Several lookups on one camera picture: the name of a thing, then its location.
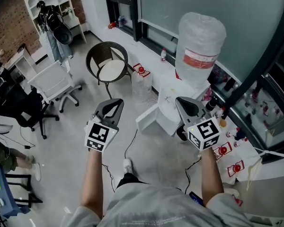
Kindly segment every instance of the blue table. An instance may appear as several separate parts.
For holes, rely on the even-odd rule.
[[[8,183],[6,178],[27,178],[28,184],[25,187],[24,185],[20,183]],[[3,199],[5,205],[0,207],[0,213],[5,217],[9,218],[11,216],[17,216],[18,213],[28,213],[31,208],[32,203],[42,203],[41,200],[39,200],[36,196],[34,196],[32,193],[28,194],[28,200],[20,200],[20,199],[14,199],[13,195],[10,191],[9,184],[11,185],[20,185],[23,188],[25,188],[27,191],[31,190],[30,187],[30,177],[31,175],[11,175],[11,174],[4,174],[4,170],[2,166],[0,165],[0,198]],[[28,205],[22,205],[17,204],[16,202],[25,202],[28,203]]]

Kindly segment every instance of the black pants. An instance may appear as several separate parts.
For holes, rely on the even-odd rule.
[[[140,182],[139,179],[131,173],[125,173],[124,177],[119,182],[117,188],[127,183],[144,183],[144,182]]]

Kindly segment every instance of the brick wall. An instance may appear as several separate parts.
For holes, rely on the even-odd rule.
[[[71,0],[71,2],[75,8],[76,16],[81,23],[85,23],[81,0]],[[1,62],[7,62],[23,43],[27,45],[30,54],[33,54],[41,47],[39,35],[29,17],[24,0],[1,0],[0,50],[5,51]]]

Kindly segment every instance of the person wearing gray shirt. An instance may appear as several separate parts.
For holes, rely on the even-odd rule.
[[[142,183],[133,175],[129,159],[124,178],[103,216],[102,155],[91,150],[81,194],[81,204],[66,227],[161,226],[251,227],[235,199],[224,193],[213,150],[202,151],[203,204],[179,189]]]

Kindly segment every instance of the plastic water jug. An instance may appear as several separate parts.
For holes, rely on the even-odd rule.
[[[138,72],[132,74],[132,89],[135,103],[144,103],[151,98],[152,78],[149,72],[146,73],[142,66]]]
[[[179,23],[176,71],[192,86],[204,82],[213,69],[226,38],[224,25],[217,19],[186,13]]]

